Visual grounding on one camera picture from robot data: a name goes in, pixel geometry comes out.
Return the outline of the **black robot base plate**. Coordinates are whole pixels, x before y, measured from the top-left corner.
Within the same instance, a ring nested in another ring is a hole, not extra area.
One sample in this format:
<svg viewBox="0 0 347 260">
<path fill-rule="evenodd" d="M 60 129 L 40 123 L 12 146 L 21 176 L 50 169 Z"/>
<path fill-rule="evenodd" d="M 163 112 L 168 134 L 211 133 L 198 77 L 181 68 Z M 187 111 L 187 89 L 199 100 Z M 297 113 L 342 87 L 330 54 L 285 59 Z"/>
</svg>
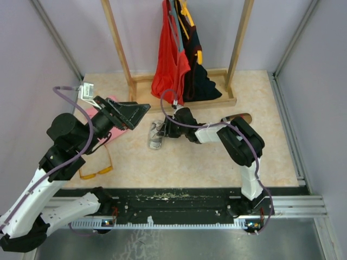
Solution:
<svg viewBox="0 0 347 260">
<path fill-rule="evenodd" d="M 240 188 L 108 188 L 108 210 L 97 216 L 115 217 L 117 224 L 232 224 L 241 215 L 268 214 L 267 194 L 251 203 Z"/>
</svg>

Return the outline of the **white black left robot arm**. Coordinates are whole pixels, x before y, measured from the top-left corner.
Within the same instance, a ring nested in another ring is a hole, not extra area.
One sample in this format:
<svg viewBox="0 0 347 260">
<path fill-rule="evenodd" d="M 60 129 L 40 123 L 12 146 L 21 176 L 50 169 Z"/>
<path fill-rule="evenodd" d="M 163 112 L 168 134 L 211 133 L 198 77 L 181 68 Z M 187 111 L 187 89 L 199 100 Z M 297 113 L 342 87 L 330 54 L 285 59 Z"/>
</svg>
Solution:
<svg viewBox="0 0 347 260">
<path fill-rule="evenodd" d="M 113 199 L 102 187 L 91 189 L 82 197 L 47 210 L 56 192 L 72 179 L 85 164 L 82 155 L 100 148 L 111 130 L 133 130 L 150 110 L 149 104 L 115 102 L 94 98 L 98 111 L 83 124 L 71 113 L 58 115 L 47 130 L 54 144 L 40 160 L 28 187 L 11 209 L 1 216 L 1 248 L 7 252 L 26 253 L 39 247 L 57 229 L 87 215 L 106 215 Z"/>
</svg>

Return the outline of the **map print glasses case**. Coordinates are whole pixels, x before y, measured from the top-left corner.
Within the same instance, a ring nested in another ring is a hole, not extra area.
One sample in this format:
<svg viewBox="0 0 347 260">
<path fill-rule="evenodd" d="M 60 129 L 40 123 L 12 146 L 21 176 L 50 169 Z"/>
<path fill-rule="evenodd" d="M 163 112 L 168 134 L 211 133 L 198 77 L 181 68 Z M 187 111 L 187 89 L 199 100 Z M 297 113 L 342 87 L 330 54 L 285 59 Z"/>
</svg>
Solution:
<svg viewBox="0 0 347 260">
<path fill-rule="evenodd" d="M 165 136 L 165 123 L 162 120 L 154 120 L 150 125 L 147 145 L 152 150 L 161 148 Z"/>
</svg>

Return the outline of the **brown plaid glasses case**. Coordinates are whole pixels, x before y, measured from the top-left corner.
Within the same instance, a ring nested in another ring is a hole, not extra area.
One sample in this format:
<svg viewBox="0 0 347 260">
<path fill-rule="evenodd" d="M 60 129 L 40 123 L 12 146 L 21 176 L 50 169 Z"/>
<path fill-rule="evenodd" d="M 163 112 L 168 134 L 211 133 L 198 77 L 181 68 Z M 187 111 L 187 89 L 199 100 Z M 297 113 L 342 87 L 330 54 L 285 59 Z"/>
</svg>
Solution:
<svg viewBox="0 0 347 260">
<path fill-rule="evenodd" d="M 234 120 L 235 118 L 243 118 L 244 121 L 246 121 L 248 124 L 252 123 L 252 116 L 249 113 L 239 113 L 239 114 L 233 114 L 225 116 L 221 119 L 221 122 L 230 122 Z"/>
</svg>

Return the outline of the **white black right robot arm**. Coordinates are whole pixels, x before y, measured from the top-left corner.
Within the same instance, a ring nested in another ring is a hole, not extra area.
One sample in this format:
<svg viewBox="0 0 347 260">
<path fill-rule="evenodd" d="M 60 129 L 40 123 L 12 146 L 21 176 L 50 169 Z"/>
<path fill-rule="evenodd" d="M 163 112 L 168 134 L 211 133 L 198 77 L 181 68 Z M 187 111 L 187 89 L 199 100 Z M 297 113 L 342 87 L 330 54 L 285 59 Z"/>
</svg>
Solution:
<svg viewBox="0 0 347 260">
<path fill-rule="evenodd" d="M 237 116 L 219 123 L 198 123 L 188 107 L 177 108 L 173 115 L 165 116 L 165 136 L 185 136 L 190 142 L 221 143 L 232 161 L 240 166 L 241 198 L 228 203 L 232 216 L 255 214 L 261 209 L 265 186 L 260 180 L 260 160 L 265 147 L 263 138 L 247 121 Z"/>
</svg>

